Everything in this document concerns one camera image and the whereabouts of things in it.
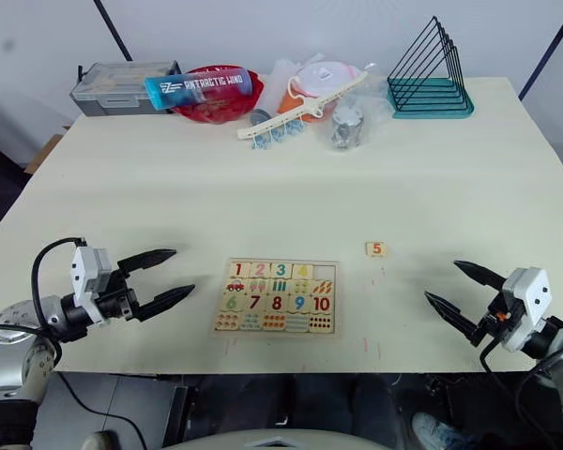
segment plastic storage box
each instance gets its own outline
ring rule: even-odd
[[[181,73],[167,63],[96,63],[70,93],[85,115],[163,114],[152,107],[144,79]]]

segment white plastic part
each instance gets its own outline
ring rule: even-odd
[[[304,114],[311,114],[315,117],[321,117],[323,115],[323,109],[327,103],[340,98],[345,92],[349,91],[357,84],[365,80],[366,76],[367,72],[361,72],[361,74],[351,82],[348,82],[341,88],[323,97],[310,98],[299,96],[302,99],[302,105],[297,106],[293,110],[284,112],[280,115],[276,115],[275,117],[263,122],[262,124],[255,125],[254,127],[250,128],[239,129],[237,131],[237,137],[239,139],[252,139],[261,134],[268,133],[272,129],[280,127],[283,124],[287,124],[291,120],[298,119],[301,115]]]
[[[77,247],[71,264],[74,305],[85,309],[93,323],[106,320],[94,300],[106,289],[113,268],[105,248]]]
[[[505,281],[503,294],[508,301],[521,300],[525,306],[521,321],[503,341],[505,349],[517,352],[524,347],[532,333],[542,331],[546,324],[542,316],[553,299],[548,275],[538,267],[516,269]]]

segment wooden number puzzle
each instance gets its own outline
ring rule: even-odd
[[[336,262],[232,259],[215,331],[337,333]]]

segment number 7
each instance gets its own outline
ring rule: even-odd
[[[253,309],[256,306],[256,304],[259,303],[261,296],[260,295],[251,295],[251,298],[254,299],[254,301],[252,302],[252,305],[251,305],[251,309]]]

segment wire file holder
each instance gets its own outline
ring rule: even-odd
[[[395,118],[464,118],[473,112],[459,52],[435,16],[388,75],[388,100]]]

